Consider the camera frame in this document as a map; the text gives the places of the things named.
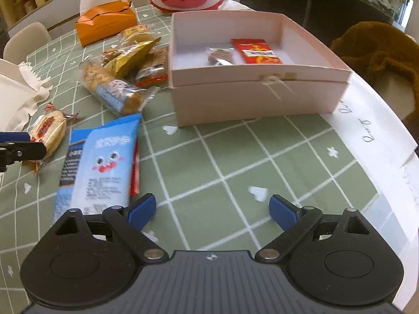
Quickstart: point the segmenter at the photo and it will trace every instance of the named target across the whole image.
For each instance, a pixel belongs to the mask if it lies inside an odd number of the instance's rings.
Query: red label
[[[233,39],[246,64],[282,64],[273,50],[262,39]]]
[[[133,172],[131,174],[131,196],[140,194],[140,153],[138,151],[138,141],[135,145]]]
[[[51,127],[51,125],[54,122],[54,117],[49,117],[47,119],[45,119],[42,123],[41,128],[39,129],[38,133],[36,134],[36,136],[38,138],[42,138],[45,133],[47,133],[48,129]]]

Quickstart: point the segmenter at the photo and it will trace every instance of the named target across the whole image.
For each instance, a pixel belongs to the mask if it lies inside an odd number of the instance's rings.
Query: orange tissue box
[[[79,18],[76,30],[82,46],[87,46],[135,25],[137,18],[130,3],[119,0],[90,9]]]

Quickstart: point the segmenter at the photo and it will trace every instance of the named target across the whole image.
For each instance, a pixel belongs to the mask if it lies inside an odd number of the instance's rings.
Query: white heart print
[[[24,188],[25,188],[25,194],[28,193],[29,191],[31,191],[32,186],[30,186],[28,183],[24,184]]]
[[[163,126],[163,130],[166,131],[166,133],[169,136],[171,136],[171,135],[173,135],[178,130],[178,127],[177,126],[169,126],[169,125],[166,125],[166,126]]]
[[[268,195],[268,189],[264,187],[249,187],[249,192],[255,196],[255,200],[264,202]]]

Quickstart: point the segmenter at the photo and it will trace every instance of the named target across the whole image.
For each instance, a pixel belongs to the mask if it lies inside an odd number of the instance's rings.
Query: packaged pastry
[[[233,64],[233,53],[234,48],[222,49],[222,48],[207,48],[208,50],[208,62],[210,65],[232,65]]]
[[[145,41],[153,41],[157,38],[157,33],[152,30],[152,26],[138,25],[127,28],[119,34],[120,47],[137,45]]]
[[[232,39],[246,64],[282,64],[274,51],[262,39]]]
[[[160,37],[128,47],[121,55],[112,59],[105,66],[106,70],[116,78],[124,78],[148,52],[160,41]]]
[[[31,142],[43,143],[47,149],[43,161],[55,152],[65,136],[67,122],[75,119],[79,113],[65,114],[57,110],[51,102],[45,107],[45,112],[47,113],[37,119],[29,132]],[[36,165],[36,171],[39,170],[43,161],[32,161]]]
[[[117,58],[124,52],[122,48],[112,48],[107,51],[102,52],[101,54],[101,61],[103,64],[107,64],[111,60]]]
[[[137,130],[141,115],[129,115],[91,129],[73,129],[55,201],[54,219],[70,208],[101,214],[127,206],[139,191]]]
[[[91,59],[80,64],[79,72],[80,83],[118,117],[142,112],[148,101],[160,90],[157,86],[148,90],[140,89],[117,79]]]
[[[135,77],[137,87],[146,88],[167,81],[168,46],[154,48],[145,56]]]

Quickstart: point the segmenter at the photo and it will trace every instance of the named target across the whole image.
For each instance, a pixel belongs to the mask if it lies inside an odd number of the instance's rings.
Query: brown chair
[[[26,57],[46,45],[51,37],[41,23],[32,23],[17,32],[6,44],[3,58],[13,64],[20,64],[26,61]]]

